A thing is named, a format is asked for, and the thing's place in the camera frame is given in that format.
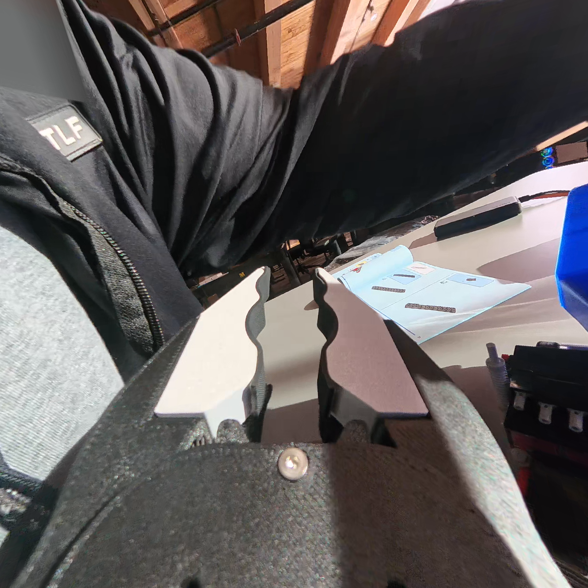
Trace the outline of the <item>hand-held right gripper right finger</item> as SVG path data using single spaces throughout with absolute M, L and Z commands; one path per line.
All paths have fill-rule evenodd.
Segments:
M 359 422 L 369 442 L 393 442 L 386 421 L 428 419 L 388 322 L 324 269 L 315 270 L 312 284 L 326 339 L 318 369 L 321 440 L 336 442 Z

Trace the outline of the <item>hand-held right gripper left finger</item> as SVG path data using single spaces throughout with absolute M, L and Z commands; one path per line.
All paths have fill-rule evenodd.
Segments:
M 226 420 L 256 420 L 268 389 L 258 340 L 270 269 L 260 267 L 198 318 L 155 406 L 158 417 L 196 417 L 217 436 Z

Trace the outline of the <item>blue plastic bin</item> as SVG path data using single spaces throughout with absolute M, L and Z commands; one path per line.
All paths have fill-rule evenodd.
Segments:
M 587 185 L 567 197 L 555 281 L 562 308 L 587 330 Z

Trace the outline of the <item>person's left forearm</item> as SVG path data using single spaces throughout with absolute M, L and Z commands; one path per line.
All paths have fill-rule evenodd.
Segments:
M 215 173 L 189 277 L 406 216 L 587 121 L 587 1 L 463 2 L 293 91 L 182 56 L 210 84 Z

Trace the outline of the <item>grey desk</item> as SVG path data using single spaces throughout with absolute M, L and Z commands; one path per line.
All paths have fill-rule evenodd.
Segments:
M 560 305 L 554 273 L 566 200 L 543 199 L 518 217 L 437 242 L 432 225 L 363 254 L 408 246 L 417 261 L 531 285 L 531 289 L 422 344 L 466 393 L 500 445 L 508 447 L 485 367 L 486 344 L 500 353 L 539 341 L 587 344 L 587 332 Z M 259 337 L 273 385 L 262 442 L 319 442 L 317 377 L 325 338 L 316 326 L 312 284 L 268 301 Z

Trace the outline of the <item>light blue instruction booklet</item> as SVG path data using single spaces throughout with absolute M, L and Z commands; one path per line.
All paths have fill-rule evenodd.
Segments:
M 406 246 L 370 255 L 333 276 L 418 344 L 530 288 L 416 261 Z

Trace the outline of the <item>black red toy brick truck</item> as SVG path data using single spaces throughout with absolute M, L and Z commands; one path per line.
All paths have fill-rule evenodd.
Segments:
M 587 576 L 587 347 L 486 347 L 527 508 L 555 558 Z

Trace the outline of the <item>flat black power bank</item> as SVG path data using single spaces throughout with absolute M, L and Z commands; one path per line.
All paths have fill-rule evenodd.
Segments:
M 451 217 L 439 219 L 433 228 L 437 240 L 449 239 L 485 229 L 521 214 L 518 198 L 509 196 L 499 201 L 462 211 Z

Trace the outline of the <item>person's black jacket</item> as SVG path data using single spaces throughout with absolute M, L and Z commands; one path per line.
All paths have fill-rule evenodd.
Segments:
M 1 210 L 56 265 L 123 379 L 201 307 L 185 279 L 293 232 L 295 92 L 56 1 L 84 99 L 1 90 Z

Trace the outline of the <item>black ceiling pipe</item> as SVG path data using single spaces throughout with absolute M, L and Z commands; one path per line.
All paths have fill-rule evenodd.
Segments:
M 253 24 L 245 26 L 242 29 L 234 29 L 231 35 L 209 47 L 202 49 L 200 53 L 206 58 L 211 58 L 235 45 L 240 45 L 244 40 L 255 36 L 270 25 L 275 24 L 284 17 L 287 17 L 291 13 L 298 11 L 312 2 L 313 1 L 287 1 L 270 12 L 264 14 L 264 16 L 262 16 Z

